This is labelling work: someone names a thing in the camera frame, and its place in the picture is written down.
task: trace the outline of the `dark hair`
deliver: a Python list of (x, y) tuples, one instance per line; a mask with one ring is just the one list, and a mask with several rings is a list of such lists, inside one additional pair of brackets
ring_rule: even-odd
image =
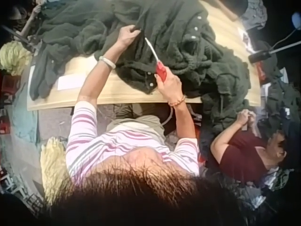
[(218, 182), (130, 170), (96, 173), (78, 186), (63, 184), (38, 219), (54, 226), (243, 226), (240, 207)]
[(287, 155), (280, 163), (283, 169), (300, 169), (301, 123), (288, 121), (284, 129), (285, 142), (282, 144)]

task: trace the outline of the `khaki pants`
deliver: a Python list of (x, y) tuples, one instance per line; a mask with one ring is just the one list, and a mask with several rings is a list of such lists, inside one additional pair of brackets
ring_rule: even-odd
[(164, 128), (161, 126), (160, 118), (155, 116), (159, 110), (157, 104), (124, 104), (116, 108), (116, 119), (107, 126), (107, 131), (112, 130), (120, 123), (135, 121), (153, 128), (163, 139), (165, 139)]

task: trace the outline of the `wooden table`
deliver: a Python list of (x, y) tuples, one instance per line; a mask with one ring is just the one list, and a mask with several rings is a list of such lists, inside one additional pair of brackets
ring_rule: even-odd
[[(216, 35), (216, 42), (234, 50), (234, 54), (243, 61), (248, 62), (249, 53), (247, 52), (242, 38), (239, 36), (238, 28), (243, 29), (240, 22), (230, 21), (219, 9), (210, 6), (208, 3), (202, 4), (208, 10), (208, 21), (213, 28)], [(96, 64), (93, 56), (84, 58), (76, 57), (72, 59), (67, 65), (65, 76), (62, 76), (54, 84), (49, 96), (45, 99), (37, 99), (32, 101), (28, 96), (27, 109), (41, 110), (49, 108), (60, 108), (74, 106), (80, 90), (80, 85), (75, 85), (76, 88), (60, 90), (62, 80), (65, 80), (65, 85), (72, 84), (74, 81), (82, 83), (87, 74)], [(251, 89), (246, 98), (250, 105), (260, 106), (260, 85), (257, 71), (251, 64), (248, 65), (250, 71)], [(29, 84), (32, 77), (33, 68), (29, 76)], [(104, 86), (97, 103), (98, 104), (121, 104), (121, 103), (151, 103), (164, 102), (162, 96), (155, 90), (152, 94), (147, 95), (141, 91), (131, 88), (125, 84), (116, 73), (112, 72)], [(187, 99), (187, 103), (201, 103), (200, 98)]]

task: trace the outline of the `white bracelet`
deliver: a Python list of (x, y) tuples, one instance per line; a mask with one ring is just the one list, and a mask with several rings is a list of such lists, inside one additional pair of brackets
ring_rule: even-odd
[(116, 68), (116, 65), (111, 60), (109, 60), (109, 59), (107, 59), (107, 58), (105, 58), (103, 56), (99, 57), (99, 60), (104, 61), (111, 69), (115, 69)]

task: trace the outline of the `pink striped shirt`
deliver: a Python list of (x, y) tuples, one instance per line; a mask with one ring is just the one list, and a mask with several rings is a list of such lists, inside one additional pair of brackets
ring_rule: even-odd
[(123, 156), (137, 147), (150, 147), (162, 156), (163, 162), (174, 161), (188, 173), (199, 175), (196, 139), (180, 139), (172, 152), (151, 128), (135, 130), (118, 125), (98, 136), (96, 109), (86, 101), (75, 105), (66, 150), (68, 172), (75, 182), (107, 158)]

